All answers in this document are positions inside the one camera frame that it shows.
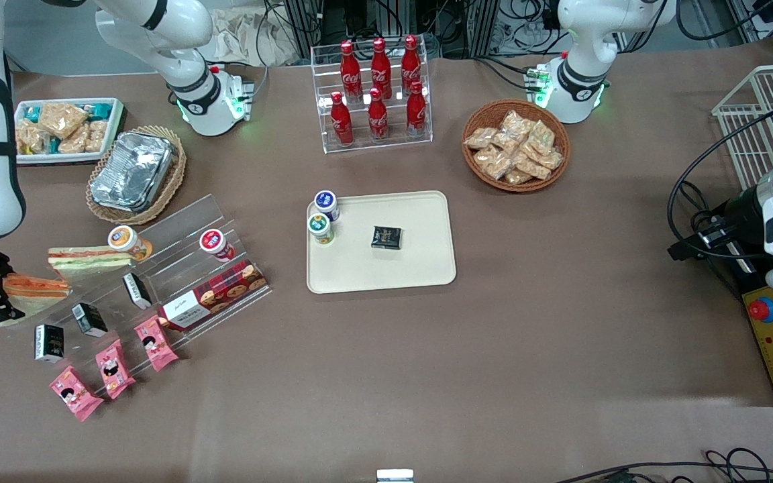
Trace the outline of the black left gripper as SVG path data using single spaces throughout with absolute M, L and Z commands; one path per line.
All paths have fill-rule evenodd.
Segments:
M 757 187 L 743 190 L 721 205 L 721 216 L 695 214 L 697 236 L 676 241 L 668 248 L 675 261 L 689 259 L 765 259 L 763 209 Z

